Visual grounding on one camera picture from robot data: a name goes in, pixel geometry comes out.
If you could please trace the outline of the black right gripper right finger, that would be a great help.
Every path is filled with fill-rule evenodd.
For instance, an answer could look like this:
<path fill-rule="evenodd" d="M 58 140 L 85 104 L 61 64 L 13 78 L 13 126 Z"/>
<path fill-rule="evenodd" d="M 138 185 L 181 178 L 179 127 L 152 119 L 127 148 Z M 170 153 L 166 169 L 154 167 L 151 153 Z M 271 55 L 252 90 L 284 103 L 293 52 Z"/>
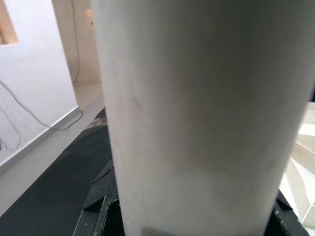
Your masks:
<path fill-rule="evenodd" d="M 307 236 L 293 208 L 279 190 L 268 224 L 267 236 Z"/>

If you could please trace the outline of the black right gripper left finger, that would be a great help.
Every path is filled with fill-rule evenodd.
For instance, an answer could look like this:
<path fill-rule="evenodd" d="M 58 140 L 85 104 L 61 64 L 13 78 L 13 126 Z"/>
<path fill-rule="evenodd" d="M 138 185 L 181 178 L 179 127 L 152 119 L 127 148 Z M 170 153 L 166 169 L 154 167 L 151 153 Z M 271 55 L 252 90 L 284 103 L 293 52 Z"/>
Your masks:
<path fill-rule="evenodd" d="M 125 235 L 112 159 L 92 181 L 73 235 Z"/>

